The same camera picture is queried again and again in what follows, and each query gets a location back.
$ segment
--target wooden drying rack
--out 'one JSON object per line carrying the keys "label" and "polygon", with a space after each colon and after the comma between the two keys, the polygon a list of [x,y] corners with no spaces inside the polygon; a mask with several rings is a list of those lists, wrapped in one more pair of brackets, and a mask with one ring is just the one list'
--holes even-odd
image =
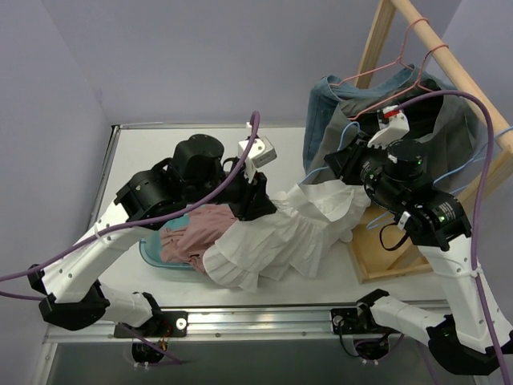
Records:
{"label": "wooden drying rack", "polygon": [[[396,10],[405,17],[409,24],[422,18],[410,0],[380,0],[370,28],[365,50],[363,51],[358,73],[370,71],[378,64],[378,58]],[[412,29],[426,46],[427,50],[432,50],[443,44],[443,41],[435,34],[426,21],[417,22]],[[495,134],[510,127],[497,108],[495,108],[463,66],[456,60],[449,48],[441,47],[434,51],[432,55],[447,77],[459,90],[475,95],[486,105],[494,124]],[[356,86],[367,88],[370,85],[371,79],[372,74],[363,75],[357,78]],[[469,104],[474,113],[484,122],[481,110],[472,102],[469,102]],[[502,152],[490,166],[485,197],[490,195],[492,191],[498,188],[513,173],[513,132],[500,136],[498,141]],[[471,213],[473,210],[478,183],[479,176],[458,195],[458,199],[467,213]],[[407,274],[431,271],[427,260],[410,241],[394,252],[387,252],[379,243],[379,229],[366,229],[366,225],[370,221],[384,212],[384,210],[378,207],[369,207],[360,225],[353,231],[353,241],[351,242],[352,259],[360,282],[370,282],[376,279],[394,278]],[[383,233],[383,241],[386,245],[395,245],[402,236],[403,232],[393,226]]]}

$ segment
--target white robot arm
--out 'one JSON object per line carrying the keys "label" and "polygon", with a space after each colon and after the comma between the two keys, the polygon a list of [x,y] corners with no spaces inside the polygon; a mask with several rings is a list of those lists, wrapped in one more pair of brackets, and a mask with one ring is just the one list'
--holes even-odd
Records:
{"label": "white robot arm", "polygon": [[471,225],[463,207],[455,197],[435,188],[424,172],[422,145],[398,139],[408,129],[402,113],[395,113],[382,114],[385,124],[374,137],[359,132],[347,148],[328,154],[325,161],[337,178],[363,185],[373,203],[394,214],[395,224],[406,231],[398,246],[409,237],[419,248],[438,276],[451,314],[426,311],[376,290],[358,302],[358,319],[365,330],[384,326],[423,343],[451,373],[489,375],[499,362],[485,322],[477,274],[504,354],[513,354],[513,326],[498,308],[479,263],[472,268]]}
{"label": "white robot arm", "polygon": [[[248,140],[239,143],[240,154],[247,146]],[[125,251],[164,223],[147,221],[143,227],[99,234],[116,225],[175,213],[209,196],[227,179],[228,173],[221,164],[223,154],[223,145],[215,138],[194,135],[176,146],[172,158],[135,174],[79,242],[91,236],[97,240],[29,274],[32,288],[46,296],[39,303],[43,319],[68,330],[83,329],[100,319],[125,323],[142,335],[152,335],[161,329],[164,316],[150,294],[116,290],[102,284],[99,276]],[[210,202],[228,203],[241,221],[274,213],[276,208],[265,193],[265,175],[257,171],[274,159],[276,152],[269,140],[257,138],[245,167]]]}

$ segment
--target clothes hanger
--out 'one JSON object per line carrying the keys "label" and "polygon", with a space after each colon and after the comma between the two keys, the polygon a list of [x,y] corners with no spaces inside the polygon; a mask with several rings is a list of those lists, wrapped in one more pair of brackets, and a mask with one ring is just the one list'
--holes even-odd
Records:
{"label": "clothes hanger", "polygon": [[420,84],[421,82],[421,78],[422,78],[422,73],[424,72],[424,67],[426,66],[426,61],[427,61],[427,58],[430,57],[430,55],[435,52],[438,48],[442,48],[442,47],[447,47],[449,48],[449,46],[447,44],[440,44],[439,46],[436,46],[435,48],[433,48],[431,51],[429,51],[426,56],[424,56],[424,60],[422,61],[422,65],[420,66],[419,70],[418,70],[418,74],[417,74],[417,79],[415,80],[415,82],[409,86],[408,88],[398,92],[397,94],[393,94],[392,96],[384,99],[384,100],[381,100],[379,101],[378,103],[376,104],[373,104],[372,106],[370,107],[367,107],[365,110],[362,110],[360,111],[355,117],[352,117],[352,118],[349,118],[349,120],[357,120],[361,114],[365,114],[366,112],[368,111],[371,111],[371,110],[374,110],[376,107],[379,107],[381,106],[382,104],[394,99],[394,98],[397,98],[398,96],[400,95],[403,95],[403,94],[406,94],[408,91],[411,91],[413,90],[415,87],[418,87],[424,91],[427,91],[427,92],[432,92],[433,90],[430,90],[429,88],[426,88],[424,86],[422,86]]}
{"label": "clothes hanger", "polygon": [[406,32],[404,33],[404,40],[402,41],[402,45],[401,45],[401,52],[399,52],[399,57],[397,59],[395,59],[392,63],[388,63],[388,64],[385,64],[384,66],[381,66],[381,67],[378,67],[378,68],[374,68],[373,70],[362,72],[362,73],[357,74],[355,76],[351,76],[349,78],[345,78],[345,79],[341,80],[340,83],[329,83],[328,85],[331,86],[331,87],[339,87],[343,83],[347,82],[348,80],[356,79],[356,78],[359,78],[360,76],[363,76],[363,75],[373,74],[374,72],[377,72],[377,71],[380,71],[380,70],[384,70],[385,68],[388,68],[388,67],[392,67],[394,64],[397,64],[397,63],[399,63],[402,66],[404,66],[404,68],[408,68],[409,70],[413,70],[413,68],[411,68],[410,66],[408,66],[407,64],[405,64],[402,61],[402,56],[403,56],[404,50],[406,48],[406,40],[408,39],[408,32],[410,32],[411,28],[413,28],[415,24],[417,24],[418,22],[421,22],[421,21],[427,22],[428,24],[430,23],[430,21],[427,18],[420,18],[420,19],[415,20],[414,22],[412,22],[408,26],[408,28],[406,28]]}

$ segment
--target white tabletop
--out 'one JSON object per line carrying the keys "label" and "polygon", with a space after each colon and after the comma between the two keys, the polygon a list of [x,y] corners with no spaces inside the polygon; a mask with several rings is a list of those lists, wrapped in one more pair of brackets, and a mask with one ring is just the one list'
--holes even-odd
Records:
{"label": "white tabletop", "polygon": [[[278,157],[262,168],[268,178],[269,193],[288,191],[304,176],[301,163],[304,128],[262,128],[277,150]],[[225,157],[236,155],[236,142],[248,132],[240,128],[173,128],[122,130],[100,208],[102,213],[115,193],[138,171],[149,169],[173,155],[175,146],[196,133],[215,136],[225,146]],[[354,273],[348,250],[337,243],[329,251],[314,279],[303,278],[290,269],[280,282],[260,278],[255,294],[240,289],[226,289],[196,271],[160,269],[148,265],[138,246],[128,250],[101,277],[112,288],[146,291],[162,307],[194,306],[270,306],[353,303],[380,288],[404,301],[443,300],[440,285],[433,274],[395,278],[360,284]]]}

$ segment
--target light gray wall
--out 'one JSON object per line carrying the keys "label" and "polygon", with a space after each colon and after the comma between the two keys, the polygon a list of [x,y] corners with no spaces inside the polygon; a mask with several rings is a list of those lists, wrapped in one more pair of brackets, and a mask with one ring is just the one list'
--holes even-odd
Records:
{"label": "light gray wall", "polygon": [[[110,135],[91,87],[39,0],[0,2],[0,275],[45,261],[87,225]],[[0,290],[31,292],[28,281]],[[0,298],[0,378],[26,385],[46,325]]]}
{"label": "light gray wall", "polygon": [[[42,0],[111,123],[302,121],[323,76],[354,75],[378,0]],[[440,34],[460,0],[417,0]],[[407,27],[390,32],[382,61]],[[413,38],[406,57],[425,49]],[[383,79],[386,73],[377,75]]]}
{"label": "light gray wall", "polygon": [[[513,3],[510,0],[463,0],[443,35],[445,43],[476,83],[513,122]],[[440,70],[430,65],[431,72]],[[513,322],[511,275],[513,274],[513,178],[487,198],[482,208],[479,258],[504,314]],[[513,375],[513,359],[509,358]],[[492,379],[500,381],[500,373]]]}
{"label": "light gray wall", "polygon": [[[346,355],[336,338],[218,342],[174,340],[170,349],[187,363],[153,367],[149,371],[143,368],[134,370],[130,364],[130,348],[131,345],[126,343],[61,344],[48,385],[434,383],[415,342],[410,338],[405,338],[401,346],[377,366],[363,365],[359,359]],[[452,375],[433,361],[431,359],[440,384],[474,383],[471,377]]]}

